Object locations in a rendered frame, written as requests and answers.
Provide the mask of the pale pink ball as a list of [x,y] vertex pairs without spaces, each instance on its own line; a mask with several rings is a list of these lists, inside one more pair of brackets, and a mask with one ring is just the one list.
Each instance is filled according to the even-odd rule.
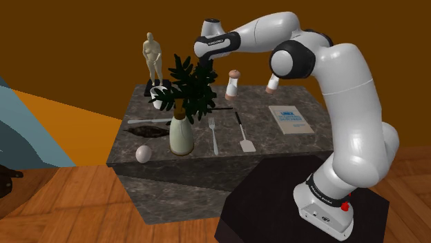
[[135,158],[139,163],[147,163],[151,159],[152,150],[147,145],[142,145],[135,151]]

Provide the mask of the white brown-based salt shaker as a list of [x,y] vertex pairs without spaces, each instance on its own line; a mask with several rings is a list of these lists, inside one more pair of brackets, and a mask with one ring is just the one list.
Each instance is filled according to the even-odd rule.
[[277,90],[278,84],[279,78],[275,76],[275,74],[272,74],[268,81],[267,87],[265,88],[265,91],[269,94],[273,94]]

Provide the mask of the black robot stand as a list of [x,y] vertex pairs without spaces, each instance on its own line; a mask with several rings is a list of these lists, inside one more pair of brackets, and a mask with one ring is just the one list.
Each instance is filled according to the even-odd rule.
[[219,243],[384,243],[390,203],[375,192],[352,193],[354,228],[339,242],[298,214],[294,187],[323,160],[315,155],[263,159],[226,198],[215,238]]

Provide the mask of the green plant in white vase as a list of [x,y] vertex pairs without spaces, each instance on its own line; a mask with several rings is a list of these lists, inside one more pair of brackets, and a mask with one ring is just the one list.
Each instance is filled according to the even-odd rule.
[[173,111],[173,118],[169,127],[169,148],[174,155],[185,156],[194,149],[192,125],[200,121],[215,108],[214,99],[217,94],[210,85],[218,74],[197,71],[197,65],[191,63],[191,58],[182,60],[174,56],[175,67],[169,68],[174,82],[170,88],[157,90],[156,99],[162,101],[160,110]]

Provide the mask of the dark marble table block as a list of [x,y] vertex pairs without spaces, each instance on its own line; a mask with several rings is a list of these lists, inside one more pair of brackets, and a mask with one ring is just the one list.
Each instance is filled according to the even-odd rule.
[[[227,195],[266,157],[317,154],[326,158],[332,150],[332,132],[327,112],[302,86],[280,86],[269,94],[263,86],[240,86],[237,97],[225,99],[224,86],[214,86],[217,94],[215,137],[219,154],[213,152],[213,136],[208,117],[196,120],[194,149],[186,156],[174,155],[168,137],[144,138],[124,131],[143,125],[166,128],[166,123],[127,124],[130,119],[166,119],[172,113],[154,108],[136,85],[123,122],[113,143],[107,164],[118,175],[136,209],[147,224],[163,224],[217,217]],[[284,135],[269,106],[295,106],[312,127],[312,135]],[[245,153],[240,116],[245,136],[256,152]],[[152,150],[147,163],[135,158],[138,147]]]

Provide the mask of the beige human figure statue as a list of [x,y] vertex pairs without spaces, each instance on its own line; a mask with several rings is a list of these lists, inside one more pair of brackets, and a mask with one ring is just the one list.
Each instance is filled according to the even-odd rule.
[[163,78],[162,74],[162,51],[160,44],[153,38],[153,34],[146,34],[147,40],[142,44],[142,54],[146,60],[146,65],[149,70],[150,79],[147,82],[144,95],[151,96],[151,89],[156,86],[171,87],[171,82]]

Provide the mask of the white cup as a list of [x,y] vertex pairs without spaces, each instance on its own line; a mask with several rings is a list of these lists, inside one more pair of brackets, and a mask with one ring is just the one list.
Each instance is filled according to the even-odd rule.
[[156,109],[159,110],[161,108],[162,101],[156,99],[156,97],[157,97],[156,91],[157,90],[163,91],[163,90],[166,90],[166,87],[164,87],[164,86],[154,86],[154,87],[152,87],[152,89],[150,89],[151,99],[153,100],[152,104],[154,105],[154,107]]

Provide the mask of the pale blue-titled book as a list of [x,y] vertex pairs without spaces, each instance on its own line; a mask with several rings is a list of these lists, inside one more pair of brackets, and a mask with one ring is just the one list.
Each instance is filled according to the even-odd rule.
[[284,135],[312,135],[314,131],[295,106],[269,106]]

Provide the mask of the dark brown flat object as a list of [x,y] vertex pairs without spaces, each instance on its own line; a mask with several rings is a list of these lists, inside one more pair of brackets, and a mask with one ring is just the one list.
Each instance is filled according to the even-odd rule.
[[167,129],[148,125],[127,128],[124,131],[145,138],[157,138],[169,135],[169,130]]

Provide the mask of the white brown-capped pepper mill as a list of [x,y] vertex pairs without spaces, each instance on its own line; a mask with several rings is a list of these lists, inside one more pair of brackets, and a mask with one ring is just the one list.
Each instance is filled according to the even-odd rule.
[[229,82],[225,93],[226,100],[232,100],[237,96],[239,78],[240,78],[240,72],[238,70],[229,71]]

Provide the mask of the dark brown furniture piece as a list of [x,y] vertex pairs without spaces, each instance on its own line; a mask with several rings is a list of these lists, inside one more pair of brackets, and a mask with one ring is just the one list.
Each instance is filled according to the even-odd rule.
[[21,171],[9,169],[0,165],[0,198],[5,197],[12,191],[12,178],[22,178]]

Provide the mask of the black-handled silver spatula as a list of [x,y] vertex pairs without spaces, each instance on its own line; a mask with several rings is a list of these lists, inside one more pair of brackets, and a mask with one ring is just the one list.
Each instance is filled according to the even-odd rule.
[[239,116],[239,114],[238,114],[237,112],[235,112],[235,115],[236,115],[236,119],[237,119],[237,121],[238,121],[238,124],[239,124],[239,126],[240,126],[241,133],[242,133],[242,141],[240,142],[240,145],[241,145],[241,147],[242,147],[242,150],[243,150],[245,153],[254,153],[254,152],[256,152],[256,148],[255,148],[255,146],[254,146],[253,142],[252,142],[252,141],[250,141],[250,140],[248,140],[248,139],[246,138],[246,136],[245,136],[245,132],[244,132],[244,129],[243,129],[243,127],[242,127],[242,122],[241,122],[241,120],[240,120],[240,116]]

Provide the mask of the silver table knife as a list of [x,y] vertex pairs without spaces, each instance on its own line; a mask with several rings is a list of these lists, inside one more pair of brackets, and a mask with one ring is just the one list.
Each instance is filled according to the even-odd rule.
[[138,124],[138,123],[167,123],[170,122],[172,118],[166,118],[166,119],[130,119],[127,121],[127,124]]

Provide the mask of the silver fork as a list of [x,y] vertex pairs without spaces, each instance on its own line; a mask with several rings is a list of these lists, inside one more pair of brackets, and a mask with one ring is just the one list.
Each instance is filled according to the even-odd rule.
[[213,136],[213,152],[215,155],[219,154],[219,150],[218,150],[218,144],[217,144],[217,140],[216,140],[216,134],[215,134],[215,121],[214,118],[210,117],[209,118],[209,128],[212,131],[212,136]]

